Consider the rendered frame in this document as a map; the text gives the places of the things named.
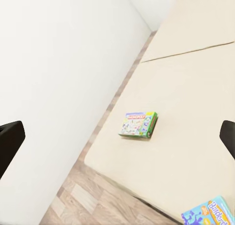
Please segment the board game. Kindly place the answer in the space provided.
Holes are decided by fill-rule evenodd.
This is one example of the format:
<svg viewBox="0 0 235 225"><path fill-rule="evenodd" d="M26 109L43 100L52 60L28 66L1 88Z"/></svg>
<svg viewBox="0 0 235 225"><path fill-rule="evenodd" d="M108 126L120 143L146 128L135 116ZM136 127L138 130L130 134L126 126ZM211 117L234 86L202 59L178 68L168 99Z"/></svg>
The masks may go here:
<svg viewBox="0 0 235 225"><path fill-rule="evenodd" d="M235 216L223 196L181 214L185 225L235 225Z"/></svg>
<svg viewBox="0 0 235 225"><path fill-rule="evenodd" d="M156 112L127 113L122 122L118 135L150 138L156 118Z"/></svg>

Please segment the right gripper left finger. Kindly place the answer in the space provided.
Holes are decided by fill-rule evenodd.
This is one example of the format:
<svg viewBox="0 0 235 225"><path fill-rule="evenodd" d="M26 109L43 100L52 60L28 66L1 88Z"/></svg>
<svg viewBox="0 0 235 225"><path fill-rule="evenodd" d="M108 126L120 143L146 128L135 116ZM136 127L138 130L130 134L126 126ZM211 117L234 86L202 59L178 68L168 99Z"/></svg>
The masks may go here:
<svg viewBox="0 0 235 225"><path fill-rule="evenodd" d="M0 126L0 179L24 140L25 131L20 120Z"/></svg>

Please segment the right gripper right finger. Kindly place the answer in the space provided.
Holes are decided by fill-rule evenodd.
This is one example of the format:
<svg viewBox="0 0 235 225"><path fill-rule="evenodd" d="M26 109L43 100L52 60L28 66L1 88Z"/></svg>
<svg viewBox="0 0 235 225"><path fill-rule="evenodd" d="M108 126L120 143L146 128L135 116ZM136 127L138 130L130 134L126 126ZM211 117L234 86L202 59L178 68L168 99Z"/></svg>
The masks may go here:
<svg viewBox="0 0 235 225"><path fill-rule="evenodd" d="M219 137L235 160L235 122L224 120Z"/></svg>

